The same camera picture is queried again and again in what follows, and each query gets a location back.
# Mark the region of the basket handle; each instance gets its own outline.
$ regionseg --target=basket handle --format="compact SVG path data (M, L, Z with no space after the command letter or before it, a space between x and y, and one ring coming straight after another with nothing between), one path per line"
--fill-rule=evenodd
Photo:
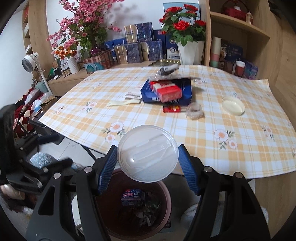
M246 10L248 11L248 7L247 7L247 5L246 5L244 2L242 2L241 0L227 0L227 1L222 5L222 12L223 12L223 9L225 8L225 5L226 5L228 2L233 2L235 5L237 5L237 4L236 4L237 1L239 1L240 3L242 3L242 4L245 6Z

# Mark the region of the red basket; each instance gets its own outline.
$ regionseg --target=red basket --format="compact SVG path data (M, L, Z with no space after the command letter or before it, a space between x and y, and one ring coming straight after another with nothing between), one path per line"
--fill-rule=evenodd
M246 7L246 11L248 11L247 6L241 1L241 0L228 0L226 1L223 6L222 6L222 13L234 18L238 18L240 20L246 21L246 12L234 9L234 8L230 8L230 7L226 7L226 4L228 2L233 2L235 6L237 6L237 2L242 3L245 7Z

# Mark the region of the white flower pot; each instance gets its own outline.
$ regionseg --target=white flower pot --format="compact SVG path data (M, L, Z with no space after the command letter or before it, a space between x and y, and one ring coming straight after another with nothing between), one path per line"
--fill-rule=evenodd
M68 59L68 65L69 65L71 74L75 74L75 73L77 73L79 71L79 68L77 66L75 57L71 57L71 58Z
M178 43L178 49L180 54L180 61L182 65L199 65L202 62L202 54L204 50L204 41L187 42L183 47Z

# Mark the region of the wall outlet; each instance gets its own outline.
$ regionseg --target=wall outlet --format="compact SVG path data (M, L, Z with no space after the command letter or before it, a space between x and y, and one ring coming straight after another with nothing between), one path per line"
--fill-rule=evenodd
M110 26L112 26L112 27L117 27L117 23L116 23L116 21L111 22L111 23L110 23Z

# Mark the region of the blue gripper pad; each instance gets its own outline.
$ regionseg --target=blue gripper pad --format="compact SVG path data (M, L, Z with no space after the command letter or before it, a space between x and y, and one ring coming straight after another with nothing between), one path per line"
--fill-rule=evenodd
M184 145L180 145L178 149L179 149L179 163L185 175L187 184L190 190L194 191L194 193L197 194L199 191L199 187L197 185L198 176L191 164L190 155L186 150L186 148L184 147Z
M107 190L116 163L117 163L117 147L113 145L108 151L107 155L105 156L105 164L99 175L99 180L98 180L99 193L102 193L103 191Z

